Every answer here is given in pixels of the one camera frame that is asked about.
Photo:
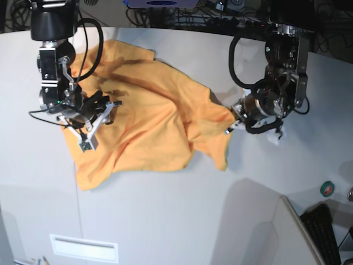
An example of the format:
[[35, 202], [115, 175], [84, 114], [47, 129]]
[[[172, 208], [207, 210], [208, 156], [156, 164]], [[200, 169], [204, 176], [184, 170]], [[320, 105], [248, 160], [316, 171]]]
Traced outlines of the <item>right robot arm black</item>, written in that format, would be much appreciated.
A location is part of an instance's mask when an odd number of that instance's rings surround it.
[[[79, 1], [31, 1], [31, 38], [41, 42], [37, 67], [41, 73], [40, 110], [49, 115], [62, 115], [68, 127], [74, 129], [94, 127], [94, 122], [110, 124], [112, 117], [108, 109], [110, 98], [101, 92], [88, 97], [79, 82], [90, 77], [103, 55], [104, 37], [101, 25], [92, 18], [82, 18]], [[83, 67], [72, 76], [71, 66], [76, 52], [69, 38], [79, 26], [91, 24], [99, 35], [98, 51], [92, 67], [87, 73]]]

